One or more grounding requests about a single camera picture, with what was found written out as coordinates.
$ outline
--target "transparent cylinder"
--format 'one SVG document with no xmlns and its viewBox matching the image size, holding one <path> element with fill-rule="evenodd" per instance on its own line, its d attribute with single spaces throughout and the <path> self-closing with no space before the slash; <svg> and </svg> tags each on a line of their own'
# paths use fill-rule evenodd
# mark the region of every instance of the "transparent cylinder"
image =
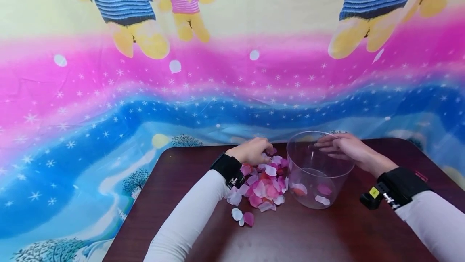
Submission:
<svg viewBox="0 0 465 262">
<path fill-rule="evenodd" d="M 287 143 L 289 187 L 302 205 L 315 210 L 330 207 L 339 195 L 354 163 L 336 159 L 316 147 L 318 139 L 335 136 L 320 131 L 306 131 L 291 137 Z"/>
</svg>

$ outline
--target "brown table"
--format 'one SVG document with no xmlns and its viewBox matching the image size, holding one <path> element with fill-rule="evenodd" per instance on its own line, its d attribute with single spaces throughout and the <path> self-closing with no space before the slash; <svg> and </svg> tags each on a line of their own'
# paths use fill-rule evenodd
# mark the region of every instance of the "brown table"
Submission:
<svg viewBox="0 0 465 262">
<path fill-rule="evenodd" d="M 465 211 L 465 192 L 412 143 L 400 139 L 365 142 L 398 165 L 418 170 L 429 179 L 429 185 L 438 194 Z M 286 155 L 285 145 L 276 147 L 278 155 Z M 203 176 L 217 155 L 227 148 L 171 148 L 165 151 L 104 262 L 141 262 L 153 236 L 177 203 Z M 326 210 L 307 209 L 288 193 L 285 203 L 275 212 L 260 213 L 243 199 L 239 208 L 253 211 L 253 228 L 239 227 L 230 213 L 233 206 L 222 201 L 187 261 L 436 261 L 386 203 L 375 211 L 360 204 L 359 196 L 373 183 L 373 177 L 355 168 L 336 202 Z"/>
</svg>

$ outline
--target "wrist strap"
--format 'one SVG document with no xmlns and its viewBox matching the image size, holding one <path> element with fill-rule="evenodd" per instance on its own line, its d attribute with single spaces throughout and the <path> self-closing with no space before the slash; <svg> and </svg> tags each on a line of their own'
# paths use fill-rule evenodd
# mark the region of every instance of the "wrist strap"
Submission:
<svg viewBox="0 0 465 262">
<path fill-rule="evenodd" d="M 415 173 L 407 168 L 397 167 L 383 173 L 368 193 L 360 197 L 360 202 L 370 210 L 379 207 L 385 199 L 393 210 L 412 201 L 414 195 L 432 189 Z"/>
<path fill-rule="evenodd" d="M 222 153 L 212 164 L 210 169 L 216 170 L 226 180 L 228 188 L 240 188 L 244 183 L 244 175 L 241 172 L 242 164 L 236 158 Z"/>
</svg>

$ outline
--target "white sleeve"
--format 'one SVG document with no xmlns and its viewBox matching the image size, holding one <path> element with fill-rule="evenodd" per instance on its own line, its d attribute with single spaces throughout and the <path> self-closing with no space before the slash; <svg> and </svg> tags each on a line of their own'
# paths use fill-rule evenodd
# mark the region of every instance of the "white sleeve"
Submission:
<svg viewBox="0 0 465 262">
<path fill-rule="evenodd" d="M 229 189 L 209 170 L 183 197 L 150 243 L 144 262 L 184 262 L 213 210 Z"/>
<path fill-rule="evenodd" d="M 439 262 L 464 262 L 465 214 L 432 191 L 421 192 L 397 209 Z"/>
</svg>

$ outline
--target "fabric backdrop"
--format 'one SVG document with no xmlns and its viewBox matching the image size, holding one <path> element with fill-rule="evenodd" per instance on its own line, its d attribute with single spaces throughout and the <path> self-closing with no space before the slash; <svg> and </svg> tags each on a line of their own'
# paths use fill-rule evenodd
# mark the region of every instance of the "fabric backdrop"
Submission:
<svg viewBox="0 0 465 262">
<path fill-rule="evenodd" d="M 100 262 L 172 146 L 398 137 L 465 188 L 465 0 L 0 8 L 0 262 Z"/>
</svg>

